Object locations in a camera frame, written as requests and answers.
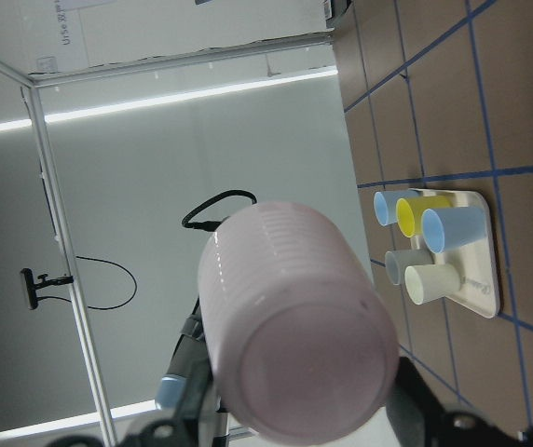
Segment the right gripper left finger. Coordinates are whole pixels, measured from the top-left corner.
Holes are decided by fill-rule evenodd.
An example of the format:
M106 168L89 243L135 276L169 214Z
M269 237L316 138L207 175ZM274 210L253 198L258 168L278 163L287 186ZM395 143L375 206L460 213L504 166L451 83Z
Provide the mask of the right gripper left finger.
M188 376L170 373L161 379L156 408L138 416L117 444L212 446L226 430L221 415L211 366L195 362Z

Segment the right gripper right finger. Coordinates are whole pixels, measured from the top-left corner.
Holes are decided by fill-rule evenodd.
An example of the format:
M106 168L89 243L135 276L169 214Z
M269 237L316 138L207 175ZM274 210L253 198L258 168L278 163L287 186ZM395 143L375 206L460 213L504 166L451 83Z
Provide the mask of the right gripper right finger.
M399 360L387 417L402 446L533 446L533 426L511 436L476 413L442 404L407 357Z

